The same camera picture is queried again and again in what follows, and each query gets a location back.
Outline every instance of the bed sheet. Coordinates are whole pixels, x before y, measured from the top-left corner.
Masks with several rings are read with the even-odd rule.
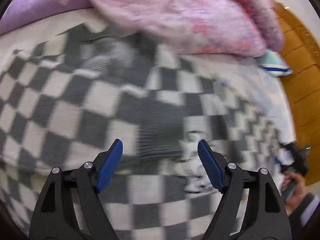
[[[32,45],[47,41],[54,35],[81,23],[85,23],[88,29],[96,33],[107,27],[107,23],[94,9],[67,12],[38,21],[0,37],[0,65],[4,65],[4,62],[8,61],[14,49],[28,50],[28,48],[33,47]],[[219,75],[225,83],[236,88],[243,97],[254,101],[281,131],[281,141],[288,142],[295,139],[292,116],[281,83],[277,78],[271,77],[262,69],[259,69],[254,59],[223,54],[188,57],[196,59],[203,64],[211,75]],[[6,174],[3,174],[1,170],[0,173],[2,187],[8,187],[4,177],[9,180],[19,176],[13,167],[7,168]],[[278,171],[274,172],[273,178],[277,185],[281,183],[282,176]],[[30,183],[40,193],[44,181],[45,177],[34,175]],[[36,198],[31,194],[28,197],[30,199],[26,205],[34,206]],[[22,209],[18,203],[15,203],[13,208],[15,210]],[[15,218],[14,220],[25,224],[21,218]]]

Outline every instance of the black device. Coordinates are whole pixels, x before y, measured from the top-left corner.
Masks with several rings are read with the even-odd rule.
[[[30,225],[31,240],[118,240],[98,198],[109,183],[122,155],[116,139],[107,152],[80,168],[52,169],[37,201]],[[213,152],[205,140],[198,143],[198,155],[208,177],[222,199],[202,240],[291,240],[289,220],[281,196],[267,169],[242,170]],[[91,236],[82,233],[76,220],[71,188],[79,193]],[[247,209],[240,232],[229,236],[243,195],[249,189]]]
[[[288,143],[286,145],[280,144],[281,147],[290,151],[294,162],[290,165],[280,165],[281,172],[284,174],[286,171],[300,173],[303,177],[309,171],[309,165],[307,163],[307,156],[311,147],[305,147],[300,149],[294,142]],[[292,195],[296,190],[297,182],[295,180],[291,180],[290,183],[281,190],[281,197],[284,201],[284,204],[287,204],[291,199]]]

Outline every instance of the purple cushion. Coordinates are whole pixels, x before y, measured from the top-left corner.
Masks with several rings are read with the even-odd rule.
[[[13,0],[0,20],[0,34],[43,18],[83,8],[89,0]]]

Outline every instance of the black and white checkered cloth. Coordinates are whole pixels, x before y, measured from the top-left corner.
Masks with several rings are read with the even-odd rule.
[[[0,198],[24,232],[45,175],[92,161],[116,138],[124,155],[100,199],[120,239],[205,232],[221,196],[197,157],[199,139],[245,169],[278,149],[278,131],[253,104],[146,35],[78,25],[14,51],[0,80]]]

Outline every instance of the blue gripper tip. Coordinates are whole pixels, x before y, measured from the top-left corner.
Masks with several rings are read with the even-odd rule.
[[[198,155],[212,186],[222,192],[225,188],[223,173],[203,140],[198,143]]]
[[[116,145],[111,150],[108,158],[102,165],[98,173],[98,179],[96,184],[96,190],[100,193],[103,189],[105,189],[113,176],[113,173],[116,171],[116,167],[121,158],[123,151],[122,141],[118,140]]]

